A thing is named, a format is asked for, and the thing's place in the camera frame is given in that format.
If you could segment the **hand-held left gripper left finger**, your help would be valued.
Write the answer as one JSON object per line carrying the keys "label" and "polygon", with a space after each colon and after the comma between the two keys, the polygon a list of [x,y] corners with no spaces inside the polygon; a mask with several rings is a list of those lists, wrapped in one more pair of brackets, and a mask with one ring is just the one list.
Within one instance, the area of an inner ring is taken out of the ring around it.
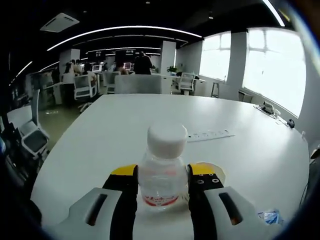
{"label": "hand-held left gripper left finger", "polygon": [[70,207],[68,238],[132,240],[137,195],[138,166],[115,169],[101,188],[93,188]]}

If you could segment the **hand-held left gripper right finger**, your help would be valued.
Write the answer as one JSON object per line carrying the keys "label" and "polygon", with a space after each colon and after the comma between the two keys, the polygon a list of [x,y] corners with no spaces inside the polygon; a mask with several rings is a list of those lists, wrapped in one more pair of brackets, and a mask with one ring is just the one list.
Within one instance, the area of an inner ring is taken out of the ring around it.
{"label": "hand-held left gripper right finger", "polygon": [[215,169],[191,163],[188,207],[196,240],[257,240],[259,218],[254,206],[232,187],[225,187]]}

